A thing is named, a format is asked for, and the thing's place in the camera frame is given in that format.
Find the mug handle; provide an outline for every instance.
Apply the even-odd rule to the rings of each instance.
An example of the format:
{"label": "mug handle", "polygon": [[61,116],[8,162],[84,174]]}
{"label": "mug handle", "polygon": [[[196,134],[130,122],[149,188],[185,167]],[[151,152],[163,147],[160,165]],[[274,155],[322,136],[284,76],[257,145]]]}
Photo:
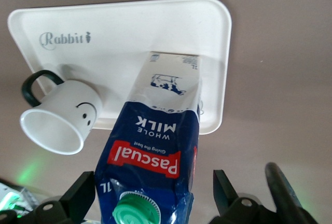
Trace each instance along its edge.
{"label": "mug handle", "polygon": [[41,102],[33,95],[31,87],[33,82],[42,75],[46,76],[57,85],[64,83],[58,75],[50,70],[41,70],[29,76],[23,83],[21,90],[23,97],[32,107],[39,106],[41,104]]}

